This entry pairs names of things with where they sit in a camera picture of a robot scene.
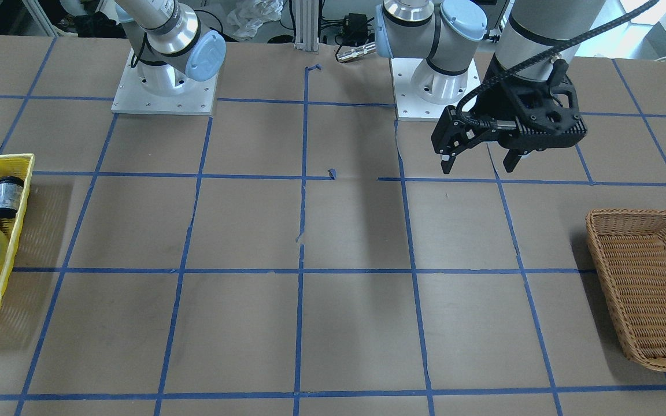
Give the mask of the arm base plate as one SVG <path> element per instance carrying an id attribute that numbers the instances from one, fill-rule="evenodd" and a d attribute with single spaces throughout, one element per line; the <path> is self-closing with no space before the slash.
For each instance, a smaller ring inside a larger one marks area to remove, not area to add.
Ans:
<path id="1" fill-rule="evenodd" d="M 446 106 L 455 106 L 480 85 L 476 62 L 456 76 L 437 73 L 424 59 L 390 60 L 397 118 L 400 121 L 436 122 Z"/>
<path id="2" fill-rule="evenodd" d="M 130 50 L 111 111 L 122 115 L 211 116 L 219 75 L 195 81 L 169 65 L 138 62 L 132 68 Z"/>

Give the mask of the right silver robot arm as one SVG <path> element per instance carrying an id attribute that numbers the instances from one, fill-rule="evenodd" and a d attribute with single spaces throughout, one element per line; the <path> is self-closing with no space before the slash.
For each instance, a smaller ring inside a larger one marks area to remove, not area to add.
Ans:
<path id="1" fill-rule="evenodd" d="M 116 12 L 132 50 L 119 91 L 135 85 L 160 97 L 215 98 L 227 52 L 220 31 L 179 1 L 117 1 Z"/>

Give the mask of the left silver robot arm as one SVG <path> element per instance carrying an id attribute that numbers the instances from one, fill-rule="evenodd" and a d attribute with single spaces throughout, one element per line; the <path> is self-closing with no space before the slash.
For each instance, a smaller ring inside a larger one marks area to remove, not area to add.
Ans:
<path id="1" fill-rule="evenodd" d="M 489 32 L 479 1 L 383 1 L 373 17 L 377 53 L 419 61 L 410 84 L 443 110 L 431 135 L 449 174 L 465 150 L 496 142 L 511 173 L 531 152 L 565 149 L 589 131 L 568 68 L 603 1 L 516 1 L 478 88 L 466 90 L 478 44 Z"/>

